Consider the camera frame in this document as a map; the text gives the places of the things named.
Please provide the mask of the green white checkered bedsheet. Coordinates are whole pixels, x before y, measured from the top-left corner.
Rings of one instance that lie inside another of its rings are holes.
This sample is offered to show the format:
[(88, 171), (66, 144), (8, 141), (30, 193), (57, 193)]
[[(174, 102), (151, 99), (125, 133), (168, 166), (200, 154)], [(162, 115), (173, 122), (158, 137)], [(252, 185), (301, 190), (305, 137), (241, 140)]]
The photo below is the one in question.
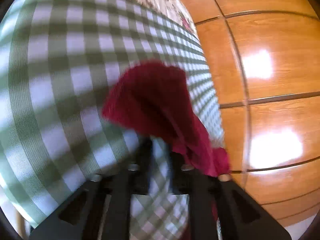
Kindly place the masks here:
[(101, 115), (109, 90), (140, 61), (185, 71), (194, 113), (213, 145), (223, 146), (197, 33), (160, 8), (173, 1), (13, 1), (1, 21), (1, 187), (32, 226), (141, 143)]

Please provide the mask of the red knitted garment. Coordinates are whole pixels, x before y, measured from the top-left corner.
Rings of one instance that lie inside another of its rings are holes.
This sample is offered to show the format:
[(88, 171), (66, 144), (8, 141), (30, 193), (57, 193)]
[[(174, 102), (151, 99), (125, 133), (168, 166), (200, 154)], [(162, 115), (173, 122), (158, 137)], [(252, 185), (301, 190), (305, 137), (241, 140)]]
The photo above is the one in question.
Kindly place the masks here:
[(211, 146), (192, 109), (186, 74), (178, 67), (146, 61), (129, 68), (110, 90), (102, 115), (113, 124), (161, 138), (205, 175), (229, 173), (228, 154)]

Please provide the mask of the glossy wooden wardrobe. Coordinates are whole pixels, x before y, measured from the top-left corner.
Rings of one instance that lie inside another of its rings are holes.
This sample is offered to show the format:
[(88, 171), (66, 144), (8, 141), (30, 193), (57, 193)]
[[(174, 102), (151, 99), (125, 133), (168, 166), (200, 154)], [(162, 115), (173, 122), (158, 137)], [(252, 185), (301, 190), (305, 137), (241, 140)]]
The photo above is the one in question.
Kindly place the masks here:
[(238, 183), (283, 226), (319, 211), (319, 17), (308, 0), (181, 0)]

